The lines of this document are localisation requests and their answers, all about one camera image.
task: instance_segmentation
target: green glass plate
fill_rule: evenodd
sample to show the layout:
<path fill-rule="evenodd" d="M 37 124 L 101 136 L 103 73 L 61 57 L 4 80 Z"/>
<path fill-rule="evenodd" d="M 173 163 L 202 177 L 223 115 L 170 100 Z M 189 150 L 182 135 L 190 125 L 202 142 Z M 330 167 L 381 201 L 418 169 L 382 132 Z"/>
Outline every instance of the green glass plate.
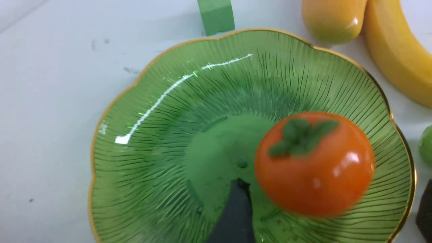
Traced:
<path fill-rule="evenodd" d="M 254 176 L 263 135 L 304 111 L 351 119 L 374 148 L 373 182 L 339 218 L 280 211 Z M 105 111 L 91 159 L 89 216 L 104 243 L 205 242 L 237 177 L 251 183 L 257 242 L 384 242 L 402 228 L 416 183 L 407 143 L 371 75 L 272 29 L 194 40 L 160 54 Z"/>

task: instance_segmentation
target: banana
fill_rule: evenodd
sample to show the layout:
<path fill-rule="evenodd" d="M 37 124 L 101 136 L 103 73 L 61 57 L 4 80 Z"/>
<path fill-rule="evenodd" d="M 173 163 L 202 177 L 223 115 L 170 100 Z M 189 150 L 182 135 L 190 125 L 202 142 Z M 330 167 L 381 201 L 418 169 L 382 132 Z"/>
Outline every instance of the banana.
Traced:
<path fill-rule="evenodd" d="M 368 0 L 363 27 L 384 76 L 411 99 L 432 108 L 432 55 L 412 34 L 400 0 Z"/>

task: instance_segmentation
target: persimmon calyx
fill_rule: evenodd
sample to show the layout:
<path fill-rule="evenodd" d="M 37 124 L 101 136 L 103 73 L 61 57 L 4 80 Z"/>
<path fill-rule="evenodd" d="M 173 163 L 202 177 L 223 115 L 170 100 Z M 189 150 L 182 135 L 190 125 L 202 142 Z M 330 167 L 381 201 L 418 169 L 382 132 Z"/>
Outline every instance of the persimmon calyx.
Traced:
<path fill-rule="evenodd" d="M 282 128 L 282 141 L 273 145 L 268 154 L 271 157 L 306 154 L 338 126 L 339 122 L 333 119 L 320 121 L 313 127 L 306 119 L 291 119 Z"/>

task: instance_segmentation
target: brown object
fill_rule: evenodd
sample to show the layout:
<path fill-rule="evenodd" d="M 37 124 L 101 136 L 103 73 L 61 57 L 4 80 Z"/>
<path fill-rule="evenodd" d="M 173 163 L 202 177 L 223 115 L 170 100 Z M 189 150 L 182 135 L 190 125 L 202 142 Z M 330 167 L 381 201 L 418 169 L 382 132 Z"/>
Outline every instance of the brown object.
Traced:
<path fill-rule="evenodd" d="M 419 212 L 416 216 L 416 225 L 427 243 L 432 243 L 432 179 L 428 181 L 422 199 Z"/>

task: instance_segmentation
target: scalloped plate edge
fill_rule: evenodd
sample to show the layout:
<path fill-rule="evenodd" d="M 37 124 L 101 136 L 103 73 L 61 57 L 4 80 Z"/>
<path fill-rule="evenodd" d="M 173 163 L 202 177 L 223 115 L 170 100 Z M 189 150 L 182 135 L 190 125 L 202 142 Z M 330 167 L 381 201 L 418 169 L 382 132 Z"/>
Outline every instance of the scalloped plate edge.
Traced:
<path fill-rule="evenodd" d="M 95 144 L 96 144 L 96 139 L 97 139 L 97 135 L 99 132 L 99 128 L 101 127 L 105 116 L 107 115 L 107 113 L 110 111 L 111 107 L 117 102 L 117 100 L 119 98 L 121 98 L 123 95 L 125 95 L 129 90 L 131 90 L 132 88 L 134 88 L 139 81 L 141 80 L 141 78 L 143 77 L 143 75 L 145 74 L 145 72 L 150 69 L 150 67 L 153 66 L 153 64 L 163 55 L 167 54 L 168 52 L 177 49 L 183 45 L 188 45 L 194 42 L 200 42 L 200 41 L 209 41 L 209 40 L 213 40 L 213 41 L 217 41 L 220 39 L 224 39 L 227 38 L 229 36 L 232 35 L 236 35 L 239 33 L 244 33 L 244 32 L 250 32 L 250 31 L 272 31 L 272 32 L 277 32 L 280 34 L 284 34 L 284 35 L 289 35 L 291 37 L 294 37 L 300 41 L 302 41 L 303 43 L 307 44 L 309 47 L 311 47 L 312 49 L 318 50 L 318 51 L 324 51 L 327 53 L 331 53 L 335 56 L 338 56 L 340 58 L 343 58 L 345 60 L 347 60 L 348 62 L 352 63 L 353 65 L 355 65 L 356 67 L 358 67 L 360 70 L 362 70 L 363 72 L 365 72 L 370 78 L 371 80 L 374 82 L 375 86 L 378 88 L 382 98 L 384 99 L 384 102 L 386 104 L 387 107 L 387 111 L 388 114 L 390 116 L 390 122 L 392 123 L 393 127 L 396 129 L 397 133 L 399 134 L 399 137 L 402 139 L 403 141 L 403 145 L 405 147 L 405 151 L 408 154 L 408 160 L 410 163 L 410 172 L 411 172 L 411 191 L 410 191 L 410 198 L 408 200 L 408 204 L 407 204 L 407 208 L 405 209 L 405 212 L 402 216 L 402 219 L 399 221 L 398 226 L 396 227 L 396 230 L 390 235 L 390 237 L 388 238 L 388 242 L 392 242 L 397 235 L 399 234 L 399 232 L 402 230 L 402 227 L 404 226 L 410 212 L 411 209 L 413 207 L 413 201 L 414 201 L 414 196 L 415 196 L 415 191 L 416 191 L 416 185 L 417 185 L 417 172 L 414 166 L 414 160 L 413 160 L 413 156 L 411 154 L 411 150 L 408 146 L 408 142 L 406 140 L 406 138 L 404 137 L 404 135 L 402 134 L 402 131 L 399 129 L 399 127 L 397 126 L 396 122 L 394 121 L 394 117 L 393 117 L 393 112 L 391 111 L 391 107 L 390 104 L 388 103 L 387 97 L 384 94 L 384 91 L 382 90 L 381 86 L 378 84 L 378 82 L 375 80 L 375 78 L 360 64 L 358 64 L 356 61 L 354 61 L 353 59 L 338 53 L 336 51 L 327 49 L 327 48 L 322 48 L 322 47 L 317 47 L 312 45 L 310 42 L 306 41 L 305 39 L 292 34 L 290 32 L 287 31 L 283 31 L 280 29 L 273 29 L 273 28 L 249 28 L 249 29 L 242 29 L 242 30 L 235 30 L 232 32 L 229 32 L 225 35 L 222 36 L 217 36 L 217 37 L 204 37 L 204 38 L 198 38 L 198 39 L 194 39 L 194 40 L 190 40 L 190 41 L 186 41 L 183 43 L 180 43 L 178 45 L 175 45 L 173 47 L 168 48 L 167 50 L 165 50 L 164 52 L 160 53 L 156 58 L 154 58 L 145 68 L 144 70 L 139 74 L 139 76 L 137 77 L 137 79 L 135 80 L 135 82 L 130 85 L 129 87 L 127 87 L 125 90 L 123 90 L 120 94 L 117 95 L 117 97 L 114 98 L 113 101 L 111 101 L 111 103 L 108 105 L 108 107 L 105 109 L 104 113 L 102 114 L 101 118 L 99 119 L 99 122 L 96 126 L 95 132 L 93 134 L 93 140 L 92 140 L 92 147 L 91 147 L 91 154 L 90 154 L 90 166 L 91 166 L 91 170 L 92 170 L 92 180 L 90 182 L 90 189 L 89 189 L 89 195 L 88 195 L 88 204 L 87 204 L 87 208 L 88 208 L 88 214 L 89 214 L 89 221 L 90 221 L 90 227 L 92 229 L 93 232 L 93 236 L 96 240 L 97 243 L 101 243 L 101 239 L 99 237 L 99 234 L 96 230 L 96 226 L 95 226 L 95 222 L 93 219 L 93 211 L 92 211 L 92 204 L 93 204 L 93 188 L 95 185 L 95 181 L 96 181 L 96 170 L 95 170 L 95 155 L 94 155 L 94 151 L 95 151 Z"/>

